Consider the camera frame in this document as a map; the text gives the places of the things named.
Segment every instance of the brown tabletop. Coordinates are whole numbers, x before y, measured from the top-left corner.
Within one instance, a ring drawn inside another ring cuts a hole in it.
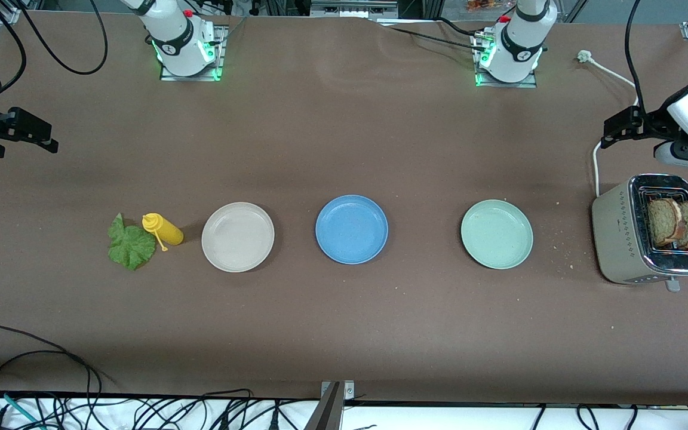
[[[69,65],[99,59],[92,14],[35,16]],[[612,285],[593,250],[589,153],[634,96],[574,58],[589,49],[628,75],[622,27],[555,26],[537,90],[509,90],[475,87],[462,48],[363,19],[251,17],[222,82],[160,82],[139,19],[104,19],[109,59],[92,76],[61,70],[17,24],[28,69],[0,109],[51,122],[60,152],[8,143],[0,160],[0,324],[85,357],[115,392],[313,397],[323,379],[354,379],[391,400],[688,403],[688,278],[680,294]],[[638,25],[632,47],[648,106],[688,84],[676,26]],[[16,66],[2,32],[2,79]],[[653,144],[602,151],[603,190],[645,172],[688,180]],[[315,240],[318,212],[345,193],[389,220],[384,251],[361,266]],[[464,212],[492,198],[535,232],[515,269],[486,269],[460,242]],[[264,207],[276,231],[270,257],[241,274],[212,267],[199,242],[235,201]],[[129,272],[107,257],[118,212],[159,212],[188,240]],[[0,362],[26,348],[38,345],[0,333]],[[80,391],[82,378],[42,357],[0,389]]]

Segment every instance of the blue plate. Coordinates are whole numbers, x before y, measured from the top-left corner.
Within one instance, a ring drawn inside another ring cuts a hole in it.
[[[350,194],[328,202],[317,215],[315,236],[323,253],[341,264],[362,264],[379,255],[389,224],[376,202]]]

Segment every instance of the white plate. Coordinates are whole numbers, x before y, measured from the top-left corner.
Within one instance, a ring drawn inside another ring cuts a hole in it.
[[[265,261],[275,243],[270,215],[250,203],[231,203],[213,213],[201,247],[208,262],[225,272],[245,272]]]

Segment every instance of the yellow bottle nozzle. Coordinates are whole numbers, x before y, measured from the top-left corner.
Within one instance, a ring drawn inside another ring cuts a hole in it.
[[[169,248],[164,246],[164,242],[171,245],[179,245],[184,240],[182,231],[158,213],[148,213],[142,217],[142,228],[147,232],[155,234],[158,243],[161,245],[161,251],[169,250]]]

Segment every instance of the blue cable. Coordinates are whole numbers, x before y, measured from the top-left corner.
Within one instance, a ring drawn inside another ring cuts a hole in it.
[[[15,408],[19,413],[23,414],[23,416],[25,418],[29,419],[31,422],[33,422],[33,424],[36,424],[39,422],[38,419],[35,419],[35,417],[32,414],[29,414],[27,410],[21,408],[21,406],[16,401],[12,400],[12,398],[9,397],[9,395],[5,394],[4,398],[5,398],[5,401],[7,403],[9,403],[10,406]],[[44,427],[43,425],[40,425],[39,428],[41,428],[41,430],[47,430],[47,427]]]

